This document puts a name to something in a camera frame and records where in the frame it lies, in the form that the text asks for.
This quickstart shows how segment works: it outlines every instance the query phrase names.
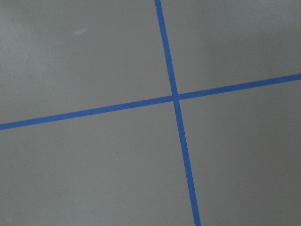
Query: gray floor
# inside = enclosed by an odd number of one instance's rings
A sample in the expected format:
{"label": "gray floor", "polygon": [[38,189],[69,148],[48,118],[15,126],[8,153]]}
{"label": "gray floor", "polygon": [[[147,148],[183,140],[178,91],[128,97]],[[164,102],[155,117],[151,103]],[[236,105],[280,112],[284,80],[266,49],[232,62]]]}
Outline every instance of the gray floor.
{"label": "gray floor", "polygon": [[[301,73],[301,2],[162,0],[179,93]],[[204,226],[301,223],[301,81],[181,100]],[[154,1],[0,0],[0,124],[171,95]],[[0,226],[194,225],[172,103],[0,131]]]}

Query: blue tape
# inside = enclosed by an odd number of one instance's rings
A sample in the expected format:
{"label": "blue tape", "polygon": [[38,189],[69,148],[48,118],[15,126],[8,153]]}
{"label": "blue tape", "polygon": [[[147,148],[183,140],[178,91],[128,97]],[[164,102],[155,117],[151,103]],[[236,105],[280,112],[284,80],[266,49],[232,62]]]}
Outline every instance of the blue tape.
{"label": "blue tape", "polygon": [[190,203],[191,203],[191,208],[192,208],[194,225],[201,226],[201,220],[200,220],[199,211],[198,211],[198,201],[197,201],[196,192],[195,192],[195,188],[194,188],[194,182],[193,182],[189,153],[188,153],[188,148],[187,148],[187,141],[186,141],[186,135],[185,135],[185,130],[184,130],[182,112],[181,112],[178,90],[177,90],[177,85],[176,85],[175,76],[174,76],[173,61],[172,61],[171,54],[170,54],[170,48],[169,48],[169,44],[168,44],[168,38],[167,38],[167,32],[166,32],[166,27],[165,27],[165,22],[164,22],[161,1],[155,0],[155,5],[156,5],[156,10],[157,10],[161,38],[162,38],[162,42],[163,42],[163,49],[164,49],[165,60],[166,60],[166,65],[167,65],[167,72],[168,72],[168,77],[169,77],[169,82],[170,82],[170,88],[171,88],[173,102],[174,102],[174,112],[175,112],[175,116],[176,116],[179,138],[180,138],[180,143],[181,143],[181,148],[182,148],[182,155],[183,155],[184,167],[185,167],[185,172],[186,172],[188,191],[189,191],[189,195],[190,195]]}
{"label": "blue tape", "polygon": [[12,129],[12,128],[23,127],[23,126],[30,126],[30,125],[41,124],[41,123],[52,122],[52,121],[60,121],[60,120],[78,118],[78,117],[83,117],[83,116],[88,116],[88,115],[93,115],[93,114],[114,112],[114,111],[134,108],[134,107],[156,105],[156,104],[171,102],[172,100],[173,99],[171,96],[159,97],[159,98],[154,98],[154,99],[119,104],[119,105],[99,107],[99,108],[94,108],[94,109],[89,109],[89,110],[84,110],[84,111],[71,112],[71,113],[65,113],[65,114],[57,114],[57,115],[51,115],[51,116],[35,118],[35,119],[28,119],[28,120],[23,120],[23,121],[15,121],[15,122],[10,122],[10,123],[0,124],[0,130]]}
{"label": "blue tape", "polygon": [[195,91],[190,93],[183,93],[183,94],[179,94],[179,99],[184,100],[184,99],[190,99],[196,97],[203,97],[208,95],[233,92],[233,91],[238,91],[243,89],[251,89],[251,88],[274,85],[278,83],[284,83],[284,82],[296,81],[296,80],[301,80],[301,74],[288,75],[288,76],[283,76],[283,77],[278,77],[273,79],[265,79],[260,81],[252,81],[252,82],[241,83],[237,85],[200,90],[200,91]]}

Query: vertical blue line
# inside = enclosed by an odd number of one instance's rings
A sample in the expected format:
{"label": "vertical blue line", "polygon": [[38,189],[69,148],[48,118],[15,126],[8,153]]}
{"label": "vertical blue line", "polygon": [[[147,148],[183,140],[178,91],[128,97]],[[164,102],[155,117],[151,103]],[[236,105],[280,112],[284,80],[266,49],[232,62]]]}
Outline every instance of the vertical blue line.
{"label": "vertical blue line", "polygon": [[169,77],[169,82],[170,82],[170,87],[171,87],[171,92],[172,92],[172,97],[173,97],[174,112],[175,112],[175,117],[176,117],[177,126],[178,126],[178,132],[179,132],[184,167],[185,167],[185,172],[186,172],[187,185],[188,185],[188,190],[189,190],[189,195],[190,195],[190,203],[191,203],[191,208],[192,208],[194,225],[201,226],[201,220],[200,220],[199,211],[198,211],[198,202],[197,202],[196,191],[195,191],[193,176],[192,176],[192,171],[191,171],[186,135],[185,135],[182,112],[181,112],[181,106],[180,106],[180,102],[179,102],[179,95],[178,95],[177,85],[176,85],[175,76],[174,76],[174,67],[173,67],[173,62],[172,62],[172,58],[171,58],[171,54],[170,54],[170,48],[169,48],[169,44],[168,44],[168,38],[167,38],[167,32],[166,32],[166,27],[165,27],[165,22],[164,22],[161,1],[155,0],[155,4],[156,4],[157,16],[158,16],[160,32],[161,32],[161,37],[162,37],[162,42],[163,42],[165,60],[166,60],[166,65],[167,65],[167,72],[168,72],[168,77]]}

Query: horizontal blue line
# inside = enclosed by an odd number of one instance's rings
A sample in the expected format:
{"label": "horizontal blue line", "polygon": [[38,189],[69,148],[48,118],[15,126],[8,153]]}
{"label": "horizontal blue line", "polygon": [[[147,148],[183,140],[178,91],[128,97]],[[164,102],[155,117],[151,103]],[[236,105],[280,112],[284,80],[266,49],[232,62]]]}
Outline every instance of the horizontal blue line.
{"label": "horizontal blue line", "polygon": [[227,93],[227,92],[233,92],[233,91],[238,91],[243,89],[251,89],[251,88],[274,85],[278,83],[284,83],[284,82],[296,81],[296,80],[301,80],[301,74],[288,75],[288,76],[260,80],[260,81],[252,81],[252,82],[241,83],[237,85],[200,90],[200,91],[195,91],[190,93],[183,93],[183,94],[179,94],[179,99],[184,100],[184,99],[190,99],[196,97],[203,97],[203,96],[209,96],[209,95],[214,95],[219,93]]}
{"label": "horizontal blue line", "polygon": [[[179,94],[179,99],[184,100],[184,99],[190,99],[190,98],[196,98],[196,97],[203,97],[203,96],[238,91],[238,90],[243,90],[243,89],[251,89],[251,88],[268,86],[268,85],[284,83],[284,82],[289,82],[289,81],[296,81],[296,80],[301,80],[301,74],[289,75],[289,76],[261,80],[261,81],[241,83],[241,84],[237,84],[237,85],[224,86],[224,87],[219,87],[219,88],[214,88],[214,89],[200,90],[200,91],[195,91],[195,92],[190,92],[190,93],[183,93],[183,94]],[[41,124],[41,123],[52,122],[52,121],[60,121],[60,120],[78,118],[78,117],[89,116],[89,115],[93,115],[93,114],[114,112],[114,111],[129,109],[129,108],[135,108],[135,107],[162,104],[162,103],[167,103],[167,102],[172,102],[172,101],[173,101],[172,96],[159,97],[159,98],[154,98],[154,99],[119,104],[119,105],[99,107],[99,108],[94,108],[94,109],[89,109],[89,110],[78,111],[78,112],[57,114],[57,115],[46,116],[46,117],[41,117],[41,118],[9,122],[9,123],[0,124],[0,130],[30,126],[30,125]]]}
{"label": "horizontal blue line", "polygon": [[30,125],[41,124],[41,123],[52,122],[52,121],[60,121],[60,120],[78,118],[78,117],[83,117],[83,116],[88,116],[88,115],[93,115],[93,114],[114,112],[114,111],[129,109],[129,108],[135,108],[135,107],[156,105],[156,104],[172,102],[172,101],[173,101],[172,96],[159,97],[159,98],[154,98],[154,99],[119,104],[119,105],[99,107],[99,108],[94,108],[94,109],[89,109],[89,110],[78,111],[78,112],[57,114],[57,115],[51,115],[51,116],[35,118],[35,119],[28,119],[28,120],[23,120],[23,121],[15,121],[15,122],[10,122],[10,123],[0,124],[0,130],[30,126]]}

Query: blue line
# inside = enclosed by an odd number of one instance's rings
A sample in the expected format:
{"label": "blue line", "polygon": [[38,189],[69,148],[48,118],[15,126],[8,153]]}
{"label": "blue line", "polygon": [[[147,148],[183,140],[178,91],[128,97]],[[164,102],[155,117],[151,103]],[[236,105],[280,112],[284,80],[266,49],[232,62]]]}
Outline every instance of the blue line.
{"label": "blue line", "polygon": [[182,112],[181,112],[179,95],[178,95],[177,85],[176,85],[175,76],[174,76],[173,61],[172,61],[171,54],[170,54],[161,1],[155,0],[155,5],[156,5],[156,10],[157,10],[157,15],[158,15],[158,22],[159,22],[159,26],[160,26],[162,42],[163,42],[163,49],[164,49],[165,60],[166,60],[166,65],[167,65],[167,72],[168,72],[168,77],[169,77],[169,82],[170,82],[170,87],[171,87],[171,92],[172,92],[172,97],[173,97],[173,102],[174,102],[174,112],[175,112],[175,116],[176,116],[179,138],[180,138],[180,143],[181,143],[181,148],[182,148],[182,155],[183,155],[183,161],[184,161],[184,166],[185,166],[188,191],[189,191],[189,195],[190,195],[190,203],[191,203],[191,208],[192,208],[194,225],[201,226],[201,220],[200,220],[199,211],[198,211],[198,201],[197,201],[197,196],[196,196],[196,192],[195,192],[195,188],[194,188],[194,182],[193,182],[189,153],[188,153],[188,148],[187,148],[187,141],[186,141],[186,136],[185,136]]}
{"label": "blue line", "polygon": [[134,107],[156,105],[156,104],[161,104],[161,103],[166,103],[166,102],[172,102],[172,100],[173,99],[171,96],[159,97],[159,98],[154,98],[154,99],[119,104],[119,105],[99,107],[99,108],[94,108],[94,109],[89,109],[89,110],[84,110],[84,111],[57,114],[57,115],[51,115],[51,116],[35,118],[35,119],[28,119],[28,120],[23,120],[23,121],[15,121],[15,122],[10,122],[10,123],[0,124],[0,130],[30,126],[30,125],[41,124],[41,123],[52,122],[52,121],[60,121],[60,120],[78,118],[78,117],[83,117],[83,116],[88,116],[88,115],[93,115],[93,114],[114,112],[114,111],[134,108]]}
{"label": "blue line", "polygon": [[203,97],[203,96],[208,96],[208,95],[233,92],[233,91],[243,90],[243,89],[251,89],[251,88],[274,85],[274,84],[278,84],[278,83],[284,83],[284,82],[296,81],[296,80],[301,80],[301,74],[288,75],[288,76],[283,76],[283,77],[279,77],[279,78],[266,79],[266,80],[260,80],[260,81],[252,81],[252,82],[241,83],[241,84],[237,84],[237,85],[218,87],[218,88],[214,88],[214,89],[200,90],[200,91],[195,91],[195,92],[190,92],[190,93],[183,93],[183,94],[179,94],[179,99],[184,100],[184,99],[190,99],[190,98],[196,98],[196,97]]}

